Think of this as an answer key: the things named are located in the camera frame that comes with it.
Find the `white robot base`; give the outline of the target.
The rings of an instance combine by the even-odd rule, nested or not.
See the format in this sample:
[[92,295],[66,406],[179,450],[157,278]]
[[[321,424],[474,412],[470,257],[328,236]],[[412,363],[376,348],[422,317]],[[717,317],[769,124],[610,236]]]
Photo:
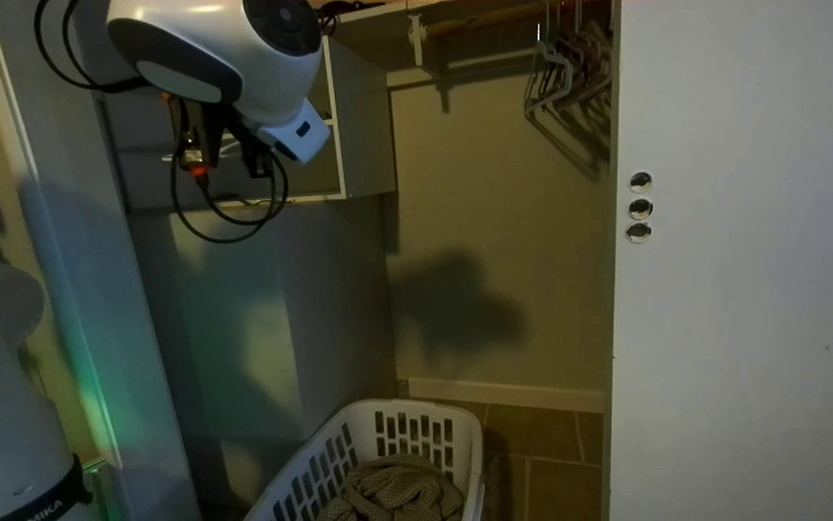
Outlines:
[[21,364],[40,317],[40,283],[0,264],[0,521],[96,521],[82,461]]

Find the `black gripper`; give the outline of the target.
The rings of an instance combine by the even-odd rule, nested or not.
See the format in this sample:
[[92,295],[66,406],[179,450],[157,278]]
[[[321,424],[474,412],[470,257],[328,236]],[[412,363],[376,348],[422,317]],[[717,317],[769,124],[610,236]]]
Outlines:
[[209,176],[225,143],[234,143],[248,176],[270,176],[266,159],[273,149],[264,146],[228,105],[177,101],[177,166],[195,176]]

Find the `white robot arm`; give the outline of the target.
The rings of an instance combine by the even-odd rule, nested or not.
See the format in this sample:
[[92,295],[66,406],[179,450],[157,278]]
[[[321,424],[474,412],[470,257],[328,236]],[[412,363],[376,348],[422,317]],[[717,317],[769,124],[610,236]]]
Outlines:
[[111,0],[104,26],[147,85],[231,107],[292,162],[306,166],[328,146],[309,101],[321,24],[306,0]]

